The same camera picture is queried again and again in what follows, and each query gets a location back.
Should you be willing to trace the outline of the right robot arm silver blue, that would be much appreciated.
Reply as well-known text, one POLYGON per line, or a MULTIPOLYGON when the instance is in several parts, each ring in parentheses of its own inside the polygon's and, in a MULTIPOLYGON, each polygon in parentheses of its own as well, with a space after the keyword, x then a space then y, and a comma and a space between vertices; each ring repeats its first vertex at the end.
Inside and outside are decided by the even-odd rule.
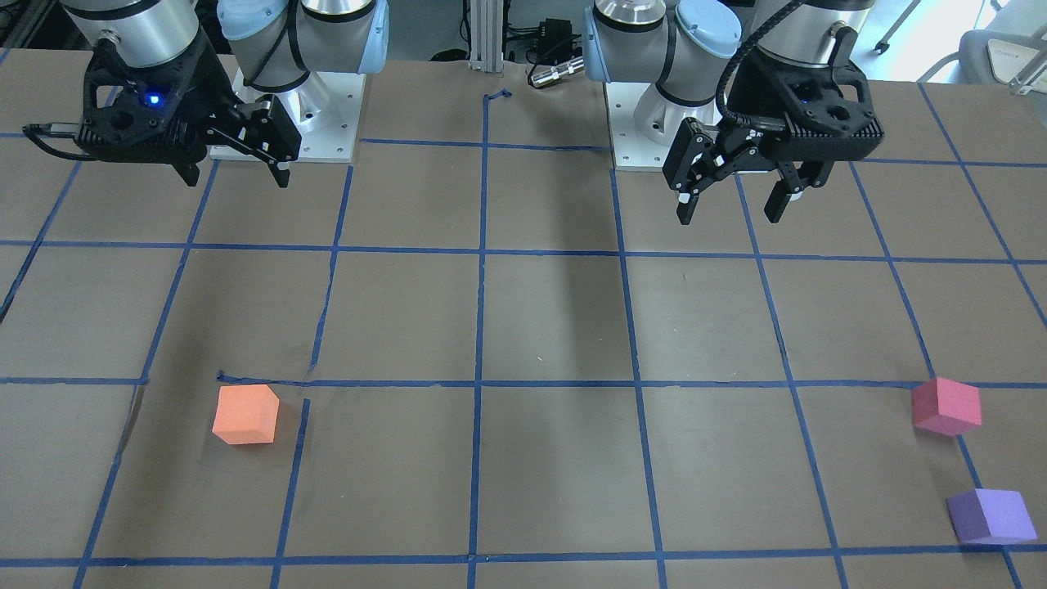
POLYGON ((384 1, 220 1, 229 77, 191 1, 65 1, 92 45, 77 124, 48 124, 79 160, 164 164, 188 185, 206 156, 351 163, 367 75, 388 55, 384 1))

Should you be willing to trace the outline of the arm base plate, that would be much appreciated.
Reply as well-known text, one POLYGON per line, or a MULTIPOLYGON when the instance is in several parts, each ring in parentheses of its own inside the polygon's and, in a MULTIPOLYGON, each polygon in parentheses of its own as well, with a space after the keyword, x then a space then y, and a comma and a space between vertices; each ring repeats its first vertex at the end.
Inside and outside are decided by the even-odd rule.
POLYGON ((699 107, 667 101, 654 83, 606 83, 604 90, 616 169, 662 171, 685 117, 711 128, 721 119, 714 101, 699 107))
POLYGON ((279 161, 279 167, 351 164, 366 81, 365 74, 312 72, 298 88, 277 93, 302 138, 298 157, 279 161))

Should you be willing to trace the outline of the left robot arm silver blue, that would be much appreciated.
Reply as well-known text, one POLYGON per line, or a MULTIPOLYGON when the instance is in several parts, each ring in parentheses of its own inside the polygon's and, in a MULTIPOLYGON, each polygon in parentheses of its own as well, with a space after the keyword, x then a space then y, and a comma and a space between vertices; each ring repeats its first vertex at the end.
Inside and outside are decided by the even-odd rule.
POLYGON ((776 172, 764 216, 825 186, 836 163, 882 144, 852 52, 871 1, 595 1, 588 78, 646 83, 636 120, 667 146, 662 165, 691 224, 703 191, 738 173, 776 172))

